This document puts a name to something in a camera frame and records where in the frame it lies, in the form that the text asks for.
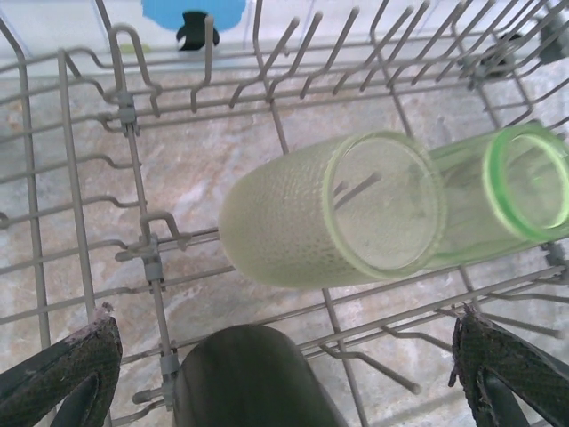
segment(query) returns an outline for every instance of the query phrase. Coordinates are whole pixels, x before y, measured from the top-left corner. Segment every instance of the dishwasher rack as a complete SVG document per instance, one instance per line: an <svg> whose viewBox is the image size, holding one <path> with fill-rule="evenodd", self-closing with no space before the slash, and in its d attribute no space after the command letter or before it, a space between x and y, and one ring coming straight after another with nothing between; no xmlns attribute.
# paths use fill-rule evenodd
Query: dishwasher rack
<svg viewBox="0 0 569 427"><path fill-rule="evenodd" d="M146 129L163 127L168 125L187 125L196 121L203 120L223 120L228 117L242 115L252 115L256 113L270 113L274 119L276 132L278 134L283 153L287 153L289 148L285 138L285 133L281 124L281 111L284 109L310 108L326 105L334 102L370 100L381 97L390 97L405 131L413 134L409 124L407 113L400 101L400 97L408 93L427 92L437 90L441 87L462 87L470 86L475 91L485 105L485 112L488 120L498 129L505 125L524 122L532 119L532 113L536 106L548 99L555 93L566 90L569 79L566 79L557 87L543 94L539 98L532 99L524 87L524 79L529 77L540 66L540 52L553 42L556 42L562 34L567 32L567 23L561 28L557 28L551 36L541 43L531 44L539 38L542 28L549 25L560 13L569 7L569 0L559 2L556 6L549 8L549 13L533 26L531 30L523 35L522 40L526 41L526 46L534 46L529 49L527 55L514 64L503 64L501 61L507 56L501 47L505 42L499 37L503 34L517 33L524 25L536 16L543 7L548 6L544 0L527 1L513 17L508 17L517 0L509 2L489 1L482 4L476 13L471 13L474 4L472 0L457 3L448 17L442 22L439 29L430 36L421 36L414 31L418 23L429 10L429 3L419 5L416 11L409 7L402 11L400 18L393 24L393 27L384 35L379 37L376 28L383 13L390 3L383 0L378 7L375 19L372 22L367 40L361 42L349 41L349 33L356 20L358 9L354 8L347 17L343 30L337 39L330 44L318 44L313 42L322 13L317 12L310 22L306 35L301 39L301 43L296 47L291 47L291 37L295 34L299 26L298 20L293 20L284 32L280 40L272 49L266 49L259 39L260 18L263 13L263 1L257 0L252 25L252 49L246 52L220 53L215 54L212 44L213 21L206 20L205 34L206 44L202 52L194 56L177 56L168 61L151 60L144 52L140 37L134 28L120 23L112 23L109 19L103 0L96 0L100 16L108 32L108 40L112 57L111 63L103 63L98 55L88 48L75 48L68 50L58 50L54 54L41 57L27 58L18 42L10 32L5 22L0 20L0 30L4 34L8 43L15 51L17 61L12 65L0 69L0 75L17 70L20 80L20 91L12 97L0 100L1 104L20 101L22 105L21 119L23 130L14 132L9 136L3 136L0 144L9 141L22 141L26 150L26 171L17 175L3 177L0 184L16 180L27 180L29 211L19 217L9 217L0 212L0 229L7 229L18 222L29 222L31 226L31 239L33 255L28 261L9 265L0 268L0 275L7 274L16 270L33 267L36 278L36 298L37 308L17 313L11 316L0 317L0 326L11 322L37 317L40 327L42 348L50 345L50 328L48 315L50 312L60 310L72 305L84 304L89 319L93 319L93 312L96 305L102 303L101 299L111 295L119 294L138 294L151 293L156 305L156 318L159 324L161 345L149 348L137 354L130 354L129 349L125 349L125 356L122 364L127 365L137 360L160 357L160 364L163 376L162 387L155 390L144 390L137 392L132 400L134 403L146 405L141 411L112 419L109 417L107 425L120 426L141 419L158 407L172 408L172 379L175 376L180 362L177 350L195 345L203 336L192 339L174 341L168 332L166 316L164 314L163 292L171 286L188 283L201 278L209 278L233 271L233 267L227 266L217 270L203 271L182 278L165 278L162 271L161 253L171 250L185 250L189 246L202 245L205 242L218 240L215 228L207 230L181 231L176 223L174 216L166 211L149 211L145 199L144 183L140 171L140 160L137 152L137 136ZM477 24L491 10L499 8L495 19L484 30L477 30ZM463 16L473 16L472 21L463 28L457 25ZM121 52L118 35L126 34L134 50L135 60L128 60ZM415 54L404 56L404 52L413 50L409 46L422 46L415 49ZM479 78L473 80L473 73L479 67L479 62L483 55L487 54L486 49L494 46L495 56L493 57L493 70L501 69L503 76L498 80L510 80L515 84L522 102L515 104L494 105L485 91L486 79ZM87 56L101 70L112 72L115 79L115 87L110 90L103 89L96 77L87 77L82 74L80 67L76 65L77 57ZM342 55L349 57L347 60L340 60ZM315 58L312 63L306 64L307 58ZM244 68L254 71L250 78L243 78L238 82L214 81L212 71L223 61L240 60L245 65ZM29 89L28 67L42 62L57 61L59 70L59 82L55 85L48 85L39 89ZM184 86L163 86L153 81L152 74L168 62L171 65L183 67L200 68L203 73L201 82L194 85ZM130 90L127 87L127 73L137 73L144 81L145 88ZM316 85L319 77L337 77L333 85ZM286 84L293 79L301 79L304 85L290 89ZM202 100L200 92L208 87L232 85L237 83L237 88L233 95L228 98L213 100ZM245 89L252 85L261 84L264 91L256 94L244 94ZM69 106L69 87L75 85L92 85L99 92L101 98L108 104L108 108L114 111L101 111L99 114L89 117L73 117ZM168 92L180 92L188 95L188 102L168 105L161 102L161 95ZM30 100L43 93L58 93L61 99L63 117L57 123L44 126L32 126ZM149 100L149 108L135 108L137 100L145 98ZM504 110L523 109L515 120L509 123L502 123L500 112ZM172 113L183 113L183 117L169 118ZM109 133L122 133L132 154L132 162L128 165L118 164L105 153L92 153L88 156L79 157L76 155L74 146L74 135L72 125L82 121L97 121ZM569 122L569 117L565 117L556 123L545 124L550 129L561 133L563 126ZM65 147L67 161L59 164L44 165L38 167L34 161L34 136L37 133L46 132L52 129L62 128L65 136ZM105 161L112 168L131 168L134 171L138 200L134 204L122 205L116 198L110 196L82 198L79 185L77 166L84 162L94 159ZM36 194L36 176L58 168L67 168L71 183L72 203L69 205L55 206L48 210L39 210ZM98 242L88 241L83 206L99 203L111 202L119 208L137 208L140 211L140 240L138 242L123 242L120 240L105 240ZM39 229L39 218L45 215L72 210L75 217L75 227L78 246L69 248L66 251L53 254L44 254L42 250L41 235ZM155 222L165 222L170 231L169 236L158 236L153 231ZM92 285L92 273L90 265L90 252L106 246L117 248L116 260L125 262L132 259L142 259L146 274L147 284L138 288L131 289L111 289L105 292L95 293ZM352 390L357 413L361 424L368 426L364 405L357 392L357 379L351 367L351 359L361 359L372 367L380 370L394 381L402 384L409 391L418 393L417 384L410 383L401 374L390 371L381 365L377 360L370 356L358 352L349 351L348 348L362 342L381 339L384 336L392 336L401 339L418 339L430 342L437 347L450 351L450 345L423 333L408 333L406 329L418 326L437 318L452 316L451 308L453 305L462 302L477 301L479 304L503 300L521 299L544 299L553 302L565 302L563 297L547 296L544 294L528 294L527 291L537 286L559 286L566 285L567 282L567 260L559 243L551 242L542 247L543 255L546 256L549 267L545 270L536 271L523 277L512 278L491 286L475 289L469 279L469 268L460 267L458 269L447 269L442 271L430 272L414 278L407 278L376 286L373 289L366 289L362 292L333 299L328 290L323 290L325 302L300 308L294 311L282 313L272 318L266 318L259 323L264 325L277 322L285 318L299 316L315 310L327 310L333 326L333 334L322 336L318 339L300 344L301 350L308 359L329 355L336 359L341 359L349 386ZM78 254L81 263L83 276L84 296L74 298L65 302L48 304L45 292L45 279L43 273L44 264L57 260L62 257ZM372 294L378 294L390 289L404 288L410 284L425 278L433 278L443 275L449 271L458 270L463 284L464 293L458 296L447 298L438 302L416 307L413 310L401 312L395 316L378 318L377 320L341 330L338 315L335 307L338 304L365 298ZM524 321L489 315L495 321L504 325L521 327L526 330L541 334L549 334L560 337L560 331L555 331L546 327L536 326Z"/></svg>

